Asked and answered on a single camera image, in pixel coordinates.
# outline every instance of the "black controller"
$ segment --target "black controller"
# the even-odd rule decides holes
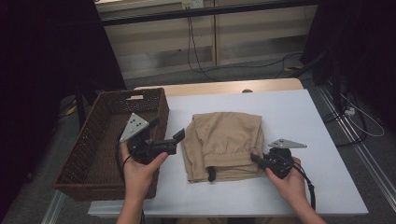
[[[169,155],[175,155],[177,143],[184,139],[184,129],[180,130],[173,136],[173,139],[162,141],[153,141],[145,138],[144,134],[137,134],[128,140],[128,150],[134,161],[142,164],[151,163],[158,155],[167,152]]]
[[[256,162],[259,168],[263,170],[265,170],[265,168],[270,168],[271,171],[281,179],[289,174],[294,164],[290,149],[288,148],[273,147],[268,154],[263,154],[263,156],[264,158],[262,159],[258,155],[250,154],[251,160]]]

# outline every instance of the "hand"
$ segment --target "hand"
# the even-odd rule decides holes
[[[298,158],[293,157],[293,160],[301,164]],[[305,195],[304,178],[296,169],[291,168],[289,174],[283,179],[279,179],[269,168],[265,169],[265,173],[267,173],[268,179],[275,185],[280,196],[287,203],[291,205],[308,203]]]
[[[129,157],[127,144],[120,144],[122,161]],[[152,175],[168,157],[166,152],[158,155],[154,161],[144,165],[129,158],[123,167],[125,177],[125,200],[117,219],[118,224],[137,224],[141,221],[143,201],[151,184]]]
[[[301,165],[299,159],[293,157],[293,160]],[[265,173],[267,173],[268,179],[277,188],[280,196],[289,203],[302,223],[326,223],[306,199],[304,178],[295,168],[291,168],[290,173],[283,179],[279,179],[269,168],[265,169]]]
[[[120,144],[122,160],[128,158],[129,151],[127,144]],[[168,157],[166,152],[158,155],[150,164],[144,165],[129,158],[125,162],[123,171],[125,177],[125,199],[142,199],[144,200],[151,183],[154,172],[160,168]]]

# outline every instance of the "wire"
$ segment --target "wire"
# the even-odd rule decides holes
[[[287,55],[285,55],[285,56],[283,57],[283,59],[281,59],[281,60],[279,60],[279,61],[276,61],[276,62],[274,62],[274,63],[263,64],[263,65],[233,65],[233,66],[214,67],[214,68],[209,68],[209,69],[204,70],[204,69],[202,68],[200,62],[199,62],[198,54],[197,54],[197,51],[196,51],[196,46],[195,46],[195,40],[194,40],[194,33],[193,33],[193,28],[192,28],[191,17],[188,17],[187,20],[188,20],[188,23],[189,23],[189,47],[188,47],[188,53],[187,53],[187,61],[188,61],[188,63],[189,63],[189,67],[190,67],[190,69],[191,69],[192,72],[195,72],[195,73],[203,73],[208,79],[211,79],[211,80],[221,81],[221,80],[219,80],[219,79],[210,77],[210,76],[208,76],[208,75],[206,74],[207,72],[211,72],[211,71],[218,70],[218,69],[227,69],[227,68],[262,68],[262,67],[271,66],[271,65],[274,65],[274,64],[277,64],[277,63],[282,63],[282,64],[283,64],[283,65],[282,65],[282,70],[274,77],[274,78],[277,78],[277,77],[282,73],[283,69],[285,68],[284,65],[285,65],[285,60],[286,60],[286,59],[288,59],[288,58],[290,58],[291,56],[294,56],[294,55],[301,55],[301,54],[302,54],[301,52],[292,53],[292,54],[287,54]],[[192,44],[193,44],[193,47],[194,47],[195,58],[196,58],[196,60],[197,60],[197,62],[198,62],[198,66],[199,66],[199,68],[200,68],[200,69],[198,69],[198,70],[192,68],[192,66],[191,66],[191,60],[190,60],[191,40],[192,40]]]
[[[145,224],[146,219],[145,219],[145,211],[142,209],[142,215],[140,216],[140,224]]]
[[[297,163],[295,161],[294,162],[290,162],[290,161],[286,160],[282,156],[279,156],[279,155],[276,155],[276,156],[279,157],[285,163],[287,163],[289,166],[292,166],[306,180],[306,184],[308,185],[308,189],[309,189],[309,194],[311,196],[311,207],[315,210],[316,206],[317,206],[316,197],[315,197],[315,186],[312,184],[311,180],[306,175],[303,167],[299,163]]]
[[[75,101],[76,101],[76,97],[73,97],[73,100],[70,101],[69,103],[67,103],[67,105],[65,105],[64,107],[62,107],[62,108],[59,110],[59,113],[62,114],[62,113],[66,110],[66,108],[67,108],[67,109],[70,109],[70,108],[71,108],[71,105],[73,105],[73,104],[75,103]]]
[[[361,128],[358,124],[356,124],[353,119],[350,117],[350,115],[348,115],[349,120],[362,132],[367,133],[369,135],[371,135],[372,137],[382,137],[385,135],[385,130],[384,128],[382,128],[382,126],[375,121],[375,119],[373,119],[372,117],[370,117],[367,113],[365,113],[364,111],[362,111],[361,109],[359,109],[357,106],[355,106],[354,104],[352,104],[343,94],[341,94],[341,96],[346,99],[353,107],[355,107],[355,109],[357,109],[358,111],[360,111],[362,114],[364,114],[365,116],[367,116],[369,119],[371,119],[376,125],[378,125],[378,127],[381,129],[382,133],[381,134],[372,134],[372,133],[368,133],[366,130],[363,130],[363,128]]]
[[[192,29],[191,17],[188,17],[187,20],[189,22],[189,51],[188,51],[188,54],[187,54],[187,58],[188,58],[188,61],[189,61],[190,69],[192,71],[194,71],[194,69],[192,69],[191,63],[190,63],[190,45],[191,45],[191,39],[192,39],[192,44],[194,45],[195,58],[196,58],[196,60],[198,62],[198,66],[199,66],[200,70],[202,71],[202,73],[204,74],[204,76],[206,76],[208,79],[211,79],[211,80],[214,80],[214,81],[221,81],[219,79],[216,79],[216,78],[208,76],[206,74],[206,72],[204,71],[204,69],[202,69],[201,64],[199,62],[199,59],[198,59],[197,48],[195,46],[195,40],[194,40],[194,33],[193,33],[193,29]]]
[[[124,166],[125,166],[125,163],[126,163],[130,158],[131,158],[131,155],[129,155],[129,156],[124,160],[124,162],[122,163],[122,174],[124,174],[123,168],[124,168]]]
[[[282,69],[280,69],[279,73],[273,78],[278,78],[280,76],[280,74],[282,74],[283,70],[285,69],[285,60],[286,59],[291,58],[294,55],[299,55],[299,54],[302,54],[302,53],[292,53],[292,54],[285,55],[285,57],[283,57],[283,59],[282,59]]]
[[[306,17],[306,6],[304,7],[304,17],[305,17],[305,23],[306,23],[306,34],[309,34],[309,24],[308,24],[308,18]]]
[[[123,167],[124,167],[124,164],[125,164],[126,160],[123,162],[122,166],[120,164],[120,139],[121,139],[122,133],[123,133],[123,130],[120,131],[120,133],[119,133],[119,135],[117,136],[117,139],[116,139],[116,153],[115,153],[115,155],[116,155],[117,169],[119,170],[120,178],[122,180],[122,183],[125,184],[125,177],[124,177]]]
[[[322,95],[329,95],[329,96],[331,96],[330,94],[327,94],[327,93],[325,93],[325,92],[318,91],[318,90],[316,90],[316,89],[313,89],[313,90],[319,92],[319,93],[322,94]],[[337,115],[337,114],[338,114],[338,113],[336,113],[335,111],[332,111],[331,114],[329,114],[329,115],[327,115],[327,116],[324,116],[324,117],[329,117],[330,115]],[[359,114],[359,117],[361,118],[361,122],[362,122],[362,124],[363,124],[363,130],[367,130],[367,126],[366,126],[366,123],[365,123],[365,121],[364,121],[364,118],[362,117],[361,113],[358,113],[358,114]],[[348,146],[353,146],[353,145],[356,145],[356,144],[358,144],[358,143],[363,142],[363,141],[366,139],[366,137],[367,137],[367,134],[366,134],[366,133],[362,133],[357,139],[355,139],[355,140],[353,140],[353,141],[351,141],[351,142],[349,142],[349,143],[345,143],[345,144],[335,144],[335,146],[336,146],[336,147],[348,147]]]
[[[333,117],[333,118],[331,118],[331,119],[323,120],[323,123],[332,122],[332,121],[334,121],[334,120],[336,120],[336,119],[339,119],[339,118],[343,117],[343,115],[344,115],[344,114],[338,114],[338,115],[336,115],[335,117]]]

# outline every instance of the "beige cloth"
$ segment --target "beige cloth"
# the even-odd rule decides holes
[[[207,181],[214,166],[216,180],[250,178],[262,172],[250,153],[262,157],[262,117],[237,112],[193,115],[182,142],[189,181]]]

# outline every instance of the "brown basket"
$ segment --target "brown basket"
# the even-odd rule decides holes
[[[123,199],[125,189],[115,153],[118,134],[132,113],[145,120],[159,116],[160,124],[151,129],[150,137],[164,139],[169,107],[163,89],[103,92],[95,101],[53,187],[76,201]],[[155,197],[158,174],[159,170],[154,174],[146,198]]]

